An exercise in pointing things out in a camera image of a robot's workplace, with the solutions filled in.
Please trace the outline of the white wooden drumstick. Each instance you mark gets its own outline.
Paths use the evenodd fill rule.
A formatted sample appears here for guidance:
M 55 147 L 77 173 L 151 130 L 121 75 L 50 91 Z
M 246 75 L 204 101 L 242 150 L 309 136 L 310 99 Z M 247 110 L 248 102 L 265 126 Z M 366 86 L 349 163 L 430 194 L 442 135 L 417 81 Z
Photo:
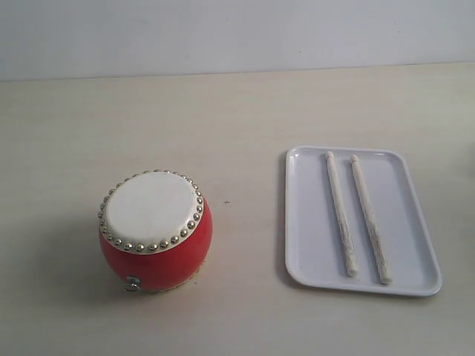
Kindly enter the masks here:
M 350 230 L 342 196 L 341 184 L 338 178 L 338 170 L 335 163 L 335 156 L 332 151 L 328 151 L 325 153 L 325 157 L 327 161 L 327 173 L 330 181 L 332 200 L 341 239 L 344 264 L 346 267 L 347 274 L 350 277 L 355 277 L 358 273 L 356 253 L 352 238 L 350 236 Z
M 361 210 L 367 228 L 367 234 L 373 250 L 373 256 L 376 262 L 379 280 L 383 285 L 390 285 L 392 283 L 392 277 L 390 275 L 389 264 L 383 251 L 376 215 L 370 201 L 370 195 L 367 190 L 360 160 L 357 155 L 353 154 L 350 157 L 350 164 L 352 167 L 353 179 L 355 181 Z

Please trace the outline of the small red drum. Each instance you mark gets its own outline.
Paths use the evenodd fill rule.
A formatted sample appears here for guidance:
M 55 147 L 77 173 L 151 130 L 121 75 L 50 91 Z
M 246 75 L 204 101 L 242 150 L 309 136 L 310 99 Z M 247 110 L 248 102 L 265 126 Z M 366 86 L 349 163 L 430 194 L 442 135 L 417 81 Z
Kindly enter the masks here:
M 167 291 L 200 269 L 212 241 L 212 213 L 197 183 L 155 169 L 126 178 L 104 197 L 99 243 L 125 290 Z

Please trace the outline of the white plastic tray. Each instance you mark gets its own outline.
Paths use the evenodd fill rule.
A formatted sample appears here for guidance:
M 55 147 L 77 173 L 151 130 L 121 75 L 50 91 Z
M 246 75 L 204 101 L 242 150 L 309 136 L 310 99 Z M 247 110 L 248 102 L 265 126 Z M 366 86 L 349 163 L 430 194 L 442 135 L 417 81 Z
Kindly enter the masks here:
M 303 286 L 408 297 L 429 297 L 442 274 L 410 173 L 392 151 L 333 148 L 357 275 L 349 276 L 327 172 L 327 147 L 301 145 L 286 153 L 285 266 Z M 376 215 L 391 282 L 379 279 L 353 178 L 357 156 Z

